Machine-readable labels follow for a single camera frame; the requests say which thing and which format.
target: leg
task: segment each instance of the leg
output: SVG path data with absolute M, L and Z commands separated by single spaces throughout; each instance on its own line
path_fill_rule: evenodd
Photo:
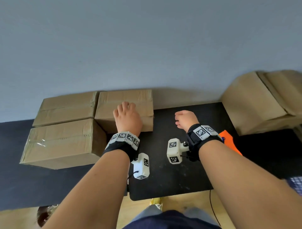
M 151 216 L 151 215 L 158 215 L 160 213 L 162 213 L 162 210 L 158 209 L 157 206 L 155 206 L 153 204 L 153 205 L 148 206 L 145 210 L 143 210 L 136 217 L 134 217 L 134 219 L 131 220 L 130 223 L 132 223 L 133 221 L 136 221 L 138 219 L 141 219 L 143 217 L 147 217 L 147 216 Z
M 184 215 L 189 218 L 201 219 L 210 224 L 219 226 L 219 224 L 216 222 L 216 220 L 214 220 L 208 213 L 206 213 L 205 211 L 203 211 L 199 208 L 196 208 L 196 207 L 188 208 L 187 210 L 184 211 Z

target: white wall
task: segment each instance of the white wall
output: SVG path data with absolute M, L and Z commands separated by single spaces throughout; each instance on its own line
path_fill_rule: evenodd
M 157 88 L 155 108 L 218 100 L 245 72 L 301 70 L 301 0 L 0 0 L 0 122 L 43 98 Z

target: cardboard box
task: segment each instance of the cardboard box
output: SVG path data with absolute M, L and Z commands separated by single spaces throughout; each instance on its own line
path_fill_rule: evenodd
M 153 131 L 152 90 L 129 90 L 100 92 L 95 120 L 108 133 L 117 133 L 113 110 L 123 101 L 136 104 L 136 110 L 143 121 L 142 132 Z
M 33 127 L 94 118 L 98 93 L 85 92 L 45 98 Z
M 221 101 L 239 135 L 302 123 L 302 76 L 295 71 L 251 72 L 237 77 Z
M 106 147 L 106 134 L 91 118 L 30 130 L 20 164 L 63 169 L 94 164 Z

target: yellow sneaker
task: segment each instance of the yellow sneaker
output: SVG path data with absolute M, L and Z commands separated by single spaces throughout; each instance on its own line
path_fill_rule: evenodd
M 152 198 L 150 205 L 154 204 L 159 210 L 162 210 L 162 200 L 160 198 Z

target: dark blue shirt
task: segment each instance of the dark blue shirt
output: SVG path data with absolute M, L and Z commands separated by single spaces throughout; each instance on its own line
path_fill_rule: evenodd
M 182 213 L 170 210 L 158 215 L 147 216 L 124 227 L 124 229 L 170 229 L 170 228 L 187 228 L 187 229 L 212 229 L 220 228 L 200 219 L 188 218 Z

